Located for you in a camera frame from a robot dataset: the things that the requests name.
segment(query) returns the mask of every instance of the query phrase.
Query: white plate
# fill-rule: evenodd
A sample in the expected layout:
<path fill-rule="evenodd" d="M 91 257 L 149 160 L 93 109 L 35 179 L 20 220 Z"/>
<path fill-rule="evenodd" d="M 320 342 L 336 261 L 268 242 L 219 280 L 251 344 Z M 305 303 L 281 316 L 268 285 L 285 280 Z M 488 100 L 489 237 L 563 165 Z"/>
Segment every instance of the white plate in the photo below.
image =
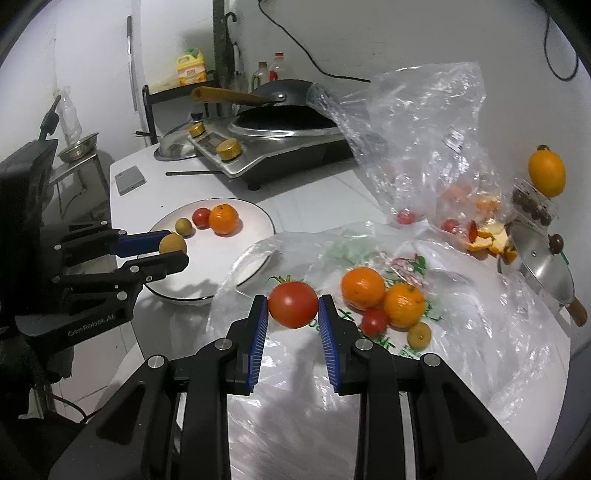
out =
<path fill-rule="evenodd" d="M 207 199 L 189 203 L 165 216 L 152 227 L 151 232 L 170 230 L 179 218 L 191 220 L 198 208 L 213 209 L 227 203 L 238 212 L 242 221 L 236 233 L 228 236 L 217 235 L 210 228 L 200 230 L 193 226 L 193 234 L 185 238 L 189 264 L 182 272 L 168 275 L 146 287 L 154 294 L 175 303 L 204 305 L 210 303 L 219 286 L 226 277 L 233 263 L 252 244 L 275 234 L 271 218 L 259 206 L 239 199 Z M 240 282 L 252 277 L 265 263 L 253 262 L 244 269 Z"/>

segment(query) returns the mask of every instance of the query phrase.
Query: yellow bottle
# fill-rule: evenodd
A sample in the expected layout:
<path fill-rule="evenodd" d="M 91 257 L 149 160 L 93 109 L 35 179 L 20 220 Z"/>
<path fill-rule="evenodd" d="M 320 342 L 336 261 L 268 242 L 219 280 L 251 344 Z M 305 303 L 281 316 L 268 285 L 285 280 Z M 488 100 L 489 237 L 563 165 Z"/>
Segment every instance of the yellow bottle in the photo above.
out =
<path fill-rule="evenodd" d="M 184 55 L 177 58 L 177 73 L 180 85 L 207 81 L 205 57 L 199 48 L 186 50 Z"/>

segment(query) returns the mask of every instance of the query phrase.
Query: plastic bottle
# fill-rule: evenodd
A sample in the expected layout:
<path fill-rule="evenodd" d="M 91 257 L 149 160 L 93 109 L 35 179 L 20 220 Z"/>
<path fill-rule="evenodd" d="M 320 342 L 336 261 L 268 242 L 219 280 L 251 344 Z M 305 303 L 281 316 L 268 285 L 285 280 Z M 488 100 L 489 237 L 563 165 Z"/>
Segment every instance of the plastic bottle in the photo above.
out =
<path fill-rule="evenodd" d="M 275 53 L 275 59 L 269 67 L 269 81 L 293 78 L 288 64 L 283 59 L 283 53 Z"/>
<path fill-rule="evenodd" d="M 70 99 L 70 87 L 65 87 L 59 90 L 58 94 L 61 95 L 61 100 L 57 104 L 56 110 L 60 116 L 61 129 L 64 132 L 66 138 L 66 144 L 72 145 L 80 139 L 82 136 L 82 127 L 78 120 L 78 114 L 76 113 L 76 107 Z"/>
<path fill-rule="evenodd" d="M 263 83 L 269 82 L 269 69 L 267 68 L 267 62 L 260 61 L 259 69 L 252 74 L 251 78 L 251 91 L 259 88 Z"/>
<path fill-rule="evenodd" d="M 184 55 L 177 58 L 177 73 L 180 85 L 207 81 L 205 57 L 198 47 L 185 50 Z"/>

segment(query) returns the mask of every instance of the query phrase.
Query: metal bowl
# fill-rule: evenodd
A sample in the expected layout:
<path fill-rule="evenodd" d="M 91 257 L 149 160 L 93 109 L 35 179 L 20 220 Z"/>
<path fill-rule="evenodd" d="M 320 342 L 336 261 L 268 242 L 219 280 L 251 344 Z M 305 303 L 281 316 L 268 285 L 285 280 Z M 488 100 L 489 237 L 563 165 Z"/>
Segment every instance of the metal bowl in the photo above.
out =
<path fill-rule="evenodd" d="M 96 148 L 96 141 L 99 134 L 95 133 L 88 135 L 87 137 L 81 138 L 73 145 L 63 149 L 58 153 L 58 156 L 64 163 L 74 163 L 92 152 Z"/>

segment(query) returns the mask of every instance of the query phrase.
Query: black metal rack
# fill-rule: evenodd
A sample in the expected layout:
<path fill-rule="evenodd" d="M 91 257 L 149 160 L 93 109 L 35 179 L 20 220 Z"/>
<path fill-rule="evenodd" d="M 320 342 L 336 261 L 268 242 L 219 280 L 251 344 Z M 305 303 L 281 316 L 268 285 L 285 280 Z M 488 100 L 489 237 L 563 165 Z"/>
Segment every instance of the black metal rack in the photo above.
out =
<path fill-rule="evenodd" d="M 198 86 L 210 86 L 228 88 L 229 82 L 232 80 L 232 75 L 235 70 L 232 42 L 228 33 L 228 20 L 236 21 L 236 14 L 233 12 L 226 13 L 224 10 L 224 0 L 213 0 L 213 56 L 215 58 L 215 70 L 208 70 L 207 76 L 212 77 L 212 80 L 206 82 L 195 83 L 192 85 L 183 85 L 180 87 L 171 88 L 162 92 L 150 93 L 148 85 L 142 88 L 142 100 L 144 102 L 144 111 L 146 115 L 146 123 L 148 132 L 137 132 L 138 135 L 145 135 L 150 138 L 150 143 L 155 145 L 158 143 L 158 136 L 156 134 L 156 126 L 154 125 L 154 113 L 152 105 L 161 102 L 167 102 L 175 98 L 181 98 L 191 95 L 194 88 Z M 209 106 L 204 103 L 205 117 L 209 116 Z M 217 114 L 221 115 L 221 108 L 216 104 Z"/>
<path fill-rule="evenodd" d="M 158 143 L 158 136 L 156 134 L 156 126 L 154 123 L 154 111 L 152 110 L 152 105 L 156 103 L 168 102 L 169 100 L 174 100 L 175 98 L 182 98 L 191 95 L 191 92 L 196 87 L 201 86 L 208 86 L 208 87 L 218 87 L 219 82 L 217 81 L 217 75 L 215 70 L 209 70 L 207 72 L 207 76 L 213 76 L 213 80 L 208 80 L 206 82 L 200 83 L 193 83 L 191 85 L 181 85 L 179 87 L 171 88 L 169 90 L 163 90 L 162 92 L 157 93 L 150 93 L 150 87 L 148 85 L 144 85 L 142 87 L 142 101 L 144 103 L 144 112 L 146 115 L 146 124 L 148 125 L 148 132 L 147 135 L 150 138 L 150 143 L 155 145 Z M 205 116 L 209 116 L 209 106 L 208 104 L 204 103 L 205 107 Z"/>

